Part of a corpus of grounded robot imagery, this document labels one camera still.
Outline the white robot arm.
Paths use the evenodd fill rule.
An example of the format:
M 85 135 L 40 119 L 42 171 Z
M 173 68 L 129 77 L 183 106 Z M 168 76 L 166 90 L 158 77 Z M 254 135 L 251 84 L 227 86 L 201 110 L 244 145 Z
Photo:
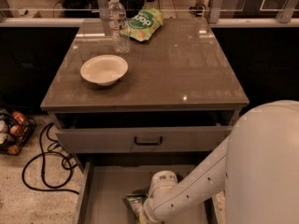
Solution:
M 225 192 L 227 224 L 299 224 L 299 102 L 259 105 L 183 180 L 152 177 L 142 224 L 158 224 Z

